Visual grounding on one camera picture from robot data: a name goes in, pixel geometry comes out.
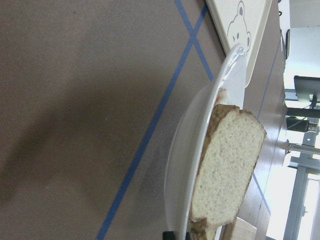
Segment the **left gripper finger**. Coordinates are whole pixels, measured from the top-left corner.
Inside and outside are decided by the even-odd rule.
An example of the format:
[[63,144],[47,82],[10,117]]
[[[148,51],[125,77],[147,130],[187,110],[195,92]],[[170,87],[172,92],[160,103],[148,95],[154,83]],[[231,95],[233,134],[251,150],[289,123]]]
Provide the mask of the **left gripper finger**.
[[164,231],[162,233],[162,240],[175,240],[175,233],[173,231]]

